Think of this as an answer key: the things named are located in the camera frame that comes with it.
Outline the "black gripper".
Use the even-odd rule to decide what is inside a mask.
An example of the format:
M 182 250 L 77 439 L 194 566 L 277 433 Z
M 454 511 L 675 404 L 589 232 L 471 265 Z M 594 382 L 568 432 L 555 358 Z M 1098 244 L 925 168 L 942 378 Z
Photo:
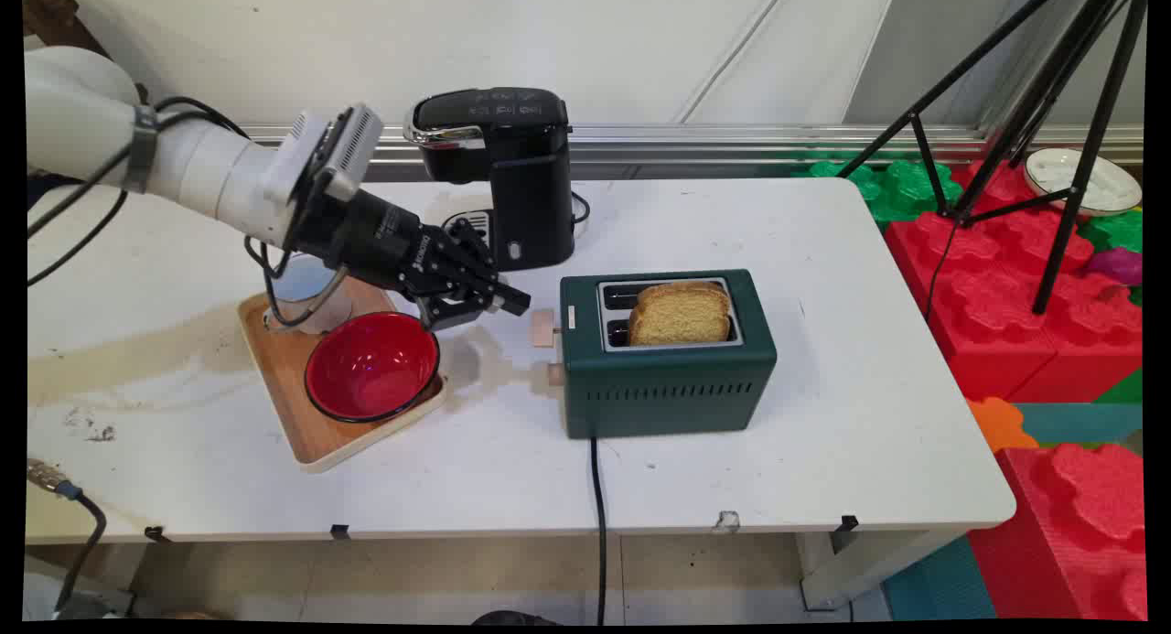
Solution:
M 443 245 L 447 259 L 439 253 Z M 364 189 L 347 203 L 323 192 L 306 197 L 295 217 L 295 248 L 368 285 L 417 296 L 427 330 L 456 328 L 485 313 L 521 318 L 530 309 L 530 294 L 494 271 L 492 251 L 468 218 L 456 218 L 444 233 Z M 440 271 L 448 263 L 456 266 L 451 277 Z

